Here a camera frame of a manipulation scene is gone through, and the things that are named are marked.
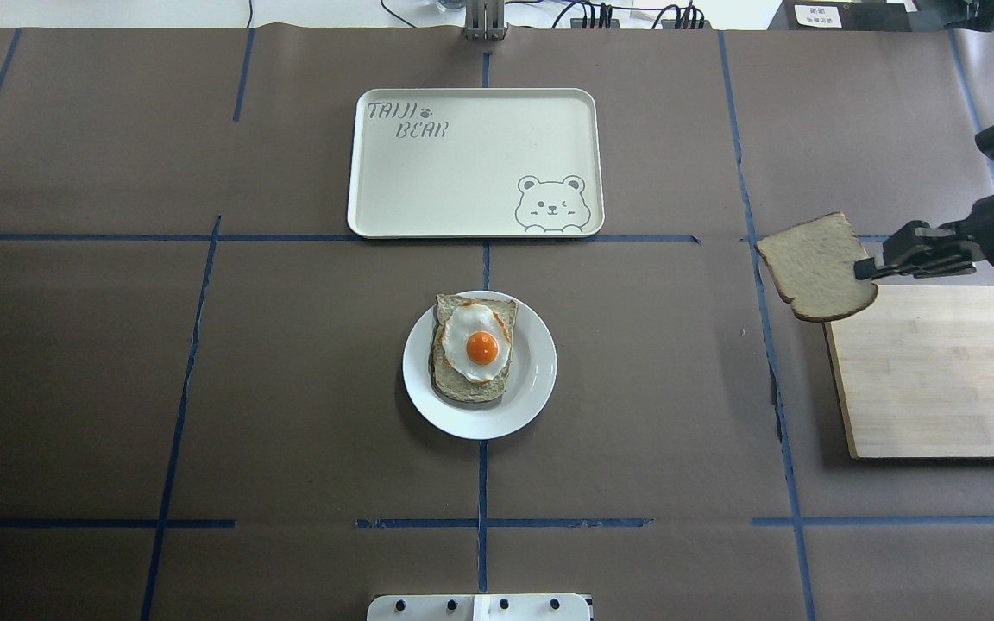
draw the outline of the bear illustration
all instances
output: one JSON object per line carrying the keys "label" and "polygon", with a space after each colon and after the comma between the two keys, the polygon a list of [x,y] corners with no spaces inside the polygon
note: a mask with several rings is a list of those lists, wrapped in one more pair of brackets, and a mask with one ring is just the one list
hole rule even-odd
{"label": "bear illustration", "polygon": [[585,181],[576,174],[561,181],[540,181],[528,174],[518,185],[520,205],[516,208],[516,221],[526,233],[529,229],[561,232],[575,228],[581,231],[592,217],[582,196]]}

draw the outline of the bread slice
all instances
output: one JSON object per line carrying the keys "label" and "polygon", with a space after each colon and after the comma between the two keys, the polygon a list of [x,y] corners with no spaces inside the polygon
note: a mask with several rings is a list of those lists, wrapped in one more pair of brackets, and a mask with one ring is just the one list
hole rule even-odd
{"label": "bread slice", "polygon": [[868,259],[844,213],[758,241],[758,254],[773,274],[777,294],[805,322],[832,322],[864,310],[877,298],[872,280],[853,276],[853,263]]}
{"label": "bread slice", "polygon": [[450,363],[447,362],[443,350],[443,330],[447,319],[450,319],[450,314],[454,313],[455,308],[468,302],[480,303],[496,313],[500,317],[500,320],[505,323],[509,334],[513,333],[513,327],[516,326],[517,307],[516,302],[512,300],[472,299],[463,298],[461,295],[443,294],[435,296],[435,319],[437,319],[437,327],[435,327],[435,335],[431,338],[431,381],[433,381],[435,388],[442,394],[445,394],[446,397],[453,398],[455,401],[478,404],[478,402],[482,401],[493,401],[494,398],[498,398],[501,394],[505,393],[508,370],[513,366],[514,351],[509,350],[508,362],[505,363],[505,368],[501,369],[500,373],[497,373],[497,377],[485,382],[485,384],[473,384],[473,382],[470,382],[469,379],[466,379],[457,370],[452,368]]}

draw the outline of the cutting board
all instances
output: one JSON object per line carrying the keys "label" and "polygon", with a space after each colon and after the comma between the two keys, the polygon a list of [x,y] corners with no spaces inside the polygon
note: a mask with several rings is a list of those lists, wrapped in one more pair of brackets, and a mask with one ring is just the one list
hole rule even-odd
{"label": "cutting board", "polygon": [[855,457],[994,457],[994,287],[881,286],[825,323]]}

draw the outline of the plate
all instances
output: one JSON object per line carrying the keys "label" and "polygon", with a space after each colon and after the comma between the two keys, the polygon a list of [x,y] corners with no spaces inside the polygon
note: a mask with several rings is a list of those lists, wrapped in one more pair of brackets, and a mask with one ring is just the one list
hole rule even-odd
{"label": "plate", "polygon": [[431,384],[431,338],[435,306],[418,319],[406,339],[402,374],[409,398],[435,427],[467,440],[507,436],[535,419],[555,388],[557,354],[547,325],[519,299],[494,291],[466,291],[473,299],[511,299],[519,307],[513,326],[513,361],[505,394],[485,404],[463,404],[446,398]]}

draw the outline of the metal bracket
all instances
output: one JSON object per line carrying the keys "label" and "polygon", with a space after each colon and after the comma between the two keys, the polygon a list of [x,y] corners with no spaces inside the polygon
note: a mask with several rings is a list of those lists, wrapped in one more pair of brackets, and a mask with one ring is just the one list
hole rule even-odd
{"label": "metal bracket", "polygon": [[575,593],[379,596],[367,621],[593,621],[593,599]]}
{"label": "metal bracket", "polygon": [[472,41],[505,39],[505,0],[466,0],[466,25],[463,35]]}

